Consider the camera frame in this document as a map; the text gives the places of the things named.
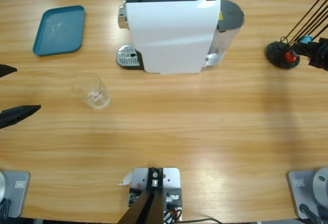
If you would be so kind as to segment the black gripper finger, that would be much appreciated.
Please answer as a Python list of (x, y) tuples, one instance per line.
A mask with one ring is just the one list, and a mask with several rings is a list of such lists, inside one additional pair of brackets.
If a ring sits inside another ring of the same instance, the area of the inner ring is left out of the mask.
[(1, 129), (17, 124), (33, 115), (41, 108), (41, 105), (18, 106), (1, 111)]
[(17, 72), (17, 69), (15, 67), (0, 64), (0, 78), (6, 76), (8, 74), (14, 73), (14, 72)]

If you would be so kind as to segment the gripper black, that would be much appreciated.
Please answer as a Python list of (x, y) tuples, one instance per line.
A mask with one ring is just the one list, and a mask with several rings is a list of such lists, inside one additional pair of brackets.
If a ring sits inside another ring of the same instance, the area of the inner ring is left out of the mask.
[(327, 71), (327, 44), (328, 39), (321, 37), (311, 43), (297, 43), (294, 51), (299, 55), (311, 55), (309, 65)]

